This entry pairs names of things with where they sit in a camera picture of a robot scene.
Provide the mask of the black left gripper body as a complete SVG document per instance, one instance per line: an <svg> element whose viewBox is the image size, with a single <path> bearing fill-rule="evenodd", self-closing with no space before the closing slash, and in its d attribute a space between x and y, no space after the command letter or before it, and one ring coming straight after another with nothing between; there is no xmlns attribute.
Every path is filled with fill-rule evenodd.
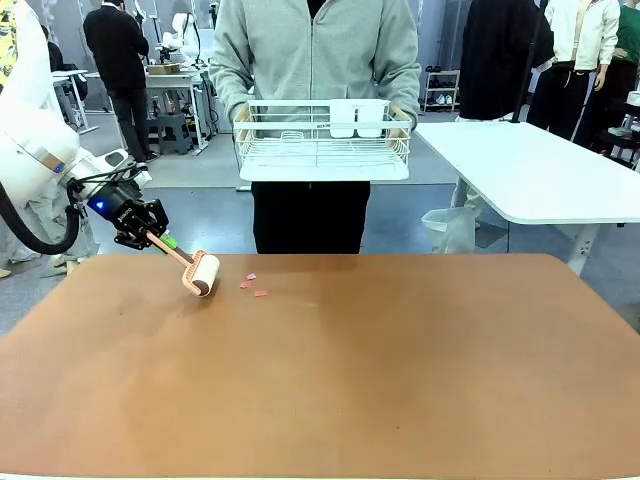
<svg viewBox="0 0 640 480"><path fill-rule="evenodd" d="M137 183L103 183L88 206L119 232L144 233L150 220Z"/></svg>

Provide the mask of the pink lint roller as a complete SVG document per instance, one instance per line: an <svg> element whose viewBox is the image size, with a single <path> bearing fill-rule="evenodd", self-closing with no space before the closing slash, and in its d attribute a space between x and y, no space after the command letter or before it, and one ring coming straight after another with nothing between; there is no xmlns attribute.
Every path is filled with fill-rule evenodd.
<svg viewBox="0 0 640 480"><path fill-rule="evenodd" d="M206 297L212 293L220 268L220 261L215 255L203 250L186 253L174 240L166 236L157 237L151 232L147 232L146 237L154 246L184 267L182 283L192 295Z"/></svg>

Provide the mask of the white plastic drain tray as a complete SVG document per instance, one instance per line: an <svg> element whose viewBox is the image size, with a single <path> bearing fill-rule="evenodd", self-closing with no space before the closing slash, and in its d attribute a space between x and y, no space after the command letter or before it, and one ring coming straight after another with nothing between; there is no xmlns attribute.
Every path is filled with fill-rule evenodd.
<svg viewBox="0 0 640 480"><path fill-rule="evenodd" d="M403 162L356 166L269 166L245 162L239 176L249 182L401 181L409 178L409 169Z"/></svg>

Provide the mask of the white wire dish rack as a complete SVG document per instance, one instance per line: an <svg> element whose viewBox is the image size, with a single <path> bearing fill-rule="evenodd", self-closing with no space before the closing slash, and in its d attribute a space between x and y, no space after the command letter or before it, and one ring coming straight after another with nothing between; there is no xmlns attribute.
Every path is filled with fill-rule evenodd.
<svg viewBox="0 0 640 480"><path fill-rule="evenodd" d="M245 162L259 165L356 166L403 162L408 167L411 119L392 106L382 122L379 138L332 138L329 132L331 100L254 100L248 102L251 120L246 140L235 142L240 170ZM357 123L336 128L357 128Z"/></svg>

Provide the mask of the white plastic cutlery holder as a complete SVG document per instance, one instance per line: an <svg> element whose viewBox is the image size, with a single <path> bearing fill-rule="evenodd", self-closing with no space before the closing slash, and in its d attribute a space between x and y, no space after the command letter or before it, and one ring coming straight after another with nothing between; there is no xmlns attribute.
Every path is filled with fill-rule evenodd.
<svg viewBox="0 0 640 480"><path fill-rule="evenodd" d="M329 129L332 138L374 139L382 135L381 128L364 128L382 122L388 111L389 101L380 99L333 99L329 103ZM357 128L336 128L337 124L357 123Z"/></svg>

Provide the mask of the person's right forearm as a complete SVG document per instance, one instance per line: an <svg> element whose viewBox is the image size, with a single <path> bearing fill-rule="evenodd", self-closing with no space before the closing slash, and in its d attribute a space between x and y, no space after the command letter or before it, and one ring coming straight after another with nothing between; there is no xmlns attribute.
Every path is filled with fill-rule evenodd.
<svg viewBox="0 0 640 480"><path fill-rule="evenodd" d="M214 59L210 62L209 75L227 119L234 122L236 115L252 98L253 76L242 63L226 64Z"/></svg>

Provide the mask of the person's left forearm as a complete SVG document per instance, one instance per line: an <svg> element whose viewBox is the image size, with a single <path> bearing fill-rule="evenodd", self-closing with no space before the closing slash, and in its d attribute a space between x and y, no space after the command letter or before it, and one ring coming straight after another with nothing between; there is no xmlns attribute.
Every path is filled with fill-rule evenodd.
<svg viewBox="0 0 640 480"><path fill-rule="evenodd" d="M377 62L374 64L377 97L387 100L406 114L413 126L418 123L420 65L413 62Z"/></svg>

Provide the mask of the person's right hand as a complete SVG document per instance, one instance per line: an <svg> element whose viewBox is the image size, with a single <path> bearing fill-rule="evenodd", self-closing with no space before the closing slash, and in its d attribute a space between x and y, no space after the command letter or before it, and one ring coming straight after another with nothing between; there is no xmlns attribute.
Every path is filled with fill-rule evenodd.
<svg viewBox="0 0 640 480"><path fill-rule="evenodd" d="M251 109L249 103L244 103L239 106L238 111L234 114L233 126L234 126L234 138L236 143L242 143L246 140L246 136L249 133L247 128L243 125L251 120Z"/></svg>

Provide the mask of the grey step stool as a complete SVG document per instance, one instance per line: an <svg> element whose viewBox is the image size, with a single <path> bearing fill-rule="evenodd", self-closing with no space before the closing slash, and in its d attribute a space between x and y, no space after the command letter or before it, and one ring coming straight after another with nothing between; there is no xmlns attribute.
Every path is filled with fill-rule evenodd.
<svg viewBox="0 0 640 480"><path fill-rule="evenodd" d="M162 155L185 155L193 149L193 141L184 114L159 114L149 121L151 133L156 133Z"/></svg>

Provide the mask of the person in black clothes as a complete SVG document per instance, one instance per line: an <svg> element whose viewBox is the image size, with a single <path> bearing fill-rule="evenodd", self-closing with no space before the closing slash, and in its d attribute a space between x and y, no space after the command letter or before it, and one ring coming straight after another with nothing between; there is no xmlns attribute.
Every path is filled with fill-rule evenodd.
<svg viewBox="0 0 640 480"><path fill-rule="evenodd" d="M89 12L83 29L100 79L130 154L145 164L155 157L149 146L146 75L142 58L149 44L124 0L102 0Z"/></svg>

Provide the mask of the person in grey hoodie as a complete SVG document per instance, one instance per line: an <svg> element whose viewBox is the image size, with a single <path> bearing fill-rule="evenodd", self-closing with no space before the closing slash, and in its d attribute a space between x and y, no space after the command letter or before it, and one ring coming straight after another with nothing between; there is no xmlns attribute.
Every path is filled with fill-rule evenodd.
<svg viewBox="0 0 640 480"><path fill-rule="evenodd" d="M378 98L374 64L417 55L407 0L221 0L212 59L246 66L249 101L332 100ZM253 182L251 192L258 253L359 252L369 182Z"/></svg>

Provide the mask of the clear plastic bag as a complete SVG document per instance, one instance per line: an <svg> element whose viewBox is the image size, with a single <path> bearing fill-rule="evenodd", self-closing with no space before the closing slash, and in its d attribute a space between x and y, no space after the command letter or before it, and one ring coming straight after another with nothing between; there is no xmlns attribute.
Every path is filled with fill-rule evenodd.
<svg viewBox="0 0 640 480"><path fill-rule="evenodd" d="M433 254L466 254L476 250L476 217L468 207L435 209L421 218Z"/></svg>

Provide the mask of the black hanging coat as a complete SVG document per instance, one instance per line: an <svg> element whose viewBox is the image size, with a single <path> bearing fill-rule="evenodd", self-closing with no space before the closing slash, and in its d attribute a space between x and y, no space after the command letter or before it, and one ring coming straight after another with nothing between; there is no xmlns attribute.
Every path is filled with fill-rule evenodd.
<svg viewBox="0 0 640 480"><path fill-rule="evenodd" d="M493 121L514 111L537 13L534 0L472 0L462 39L461 119ZM551 60L553 43L543 20L532 69Z"/></svg>

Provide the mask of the black shelf unit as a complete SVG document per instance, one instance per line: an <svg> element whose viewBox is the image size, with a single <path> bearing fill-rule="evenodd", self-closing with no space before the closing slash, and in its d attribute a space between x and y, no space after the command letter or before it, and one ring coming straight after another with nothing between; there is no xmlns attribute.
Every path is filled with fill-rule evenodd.
<svg viewBox="0 0 640 480"><path fill-rule="evenodd" d="M600 133L606 146L602 155L640 173L640 90L613 100L607 112L623 118L619 126L609 126Z"/></svg>

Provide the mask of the person in green top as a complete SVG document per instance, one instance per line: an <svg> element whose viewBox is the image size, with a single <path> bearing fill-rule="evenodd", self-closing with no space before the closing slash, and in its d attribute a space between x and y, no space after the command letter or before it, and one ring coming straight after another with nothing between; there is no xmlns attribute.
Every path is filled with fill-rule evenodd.
<svg viewBox="0 0 640 480"><path fill-rule="evenodd" d="M612 103L626 100L636 88L640 69L640 0L624 0L622 3L617 37L605 85L597 92L599 113L592 149L601 154L609 147L600 139L600 134L609 128L620 127L624 118L621 112L612 109Z"/></svg>

